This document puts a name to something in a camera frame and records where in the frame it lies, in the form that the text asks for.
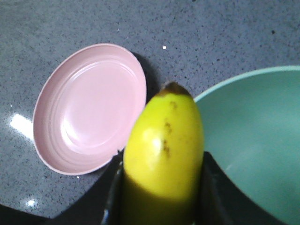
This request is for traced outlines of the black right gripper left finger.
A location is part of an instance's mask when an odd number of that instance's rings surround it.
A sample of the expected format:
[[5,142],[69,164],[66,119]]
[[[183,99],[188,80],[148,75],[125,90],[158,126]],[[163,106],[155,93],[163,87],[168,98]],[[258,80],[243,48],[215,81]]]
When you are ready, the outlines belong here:
[[77,202],[55,218],[0,206],[2,225],[117,225],[119,223],[123,153],[115,155],[104,173]]

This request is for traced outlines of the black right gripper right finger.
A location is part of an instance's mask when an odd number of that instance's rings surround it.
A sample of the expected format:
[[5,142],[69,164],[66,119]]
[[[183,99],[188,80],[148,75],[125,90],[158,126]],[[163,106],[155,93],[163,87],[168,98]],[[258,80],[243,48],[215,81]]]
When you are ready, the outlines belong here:
[[225,163],[204,154],[199,223],[289,225],[291,167],[261,152],[241,152]]

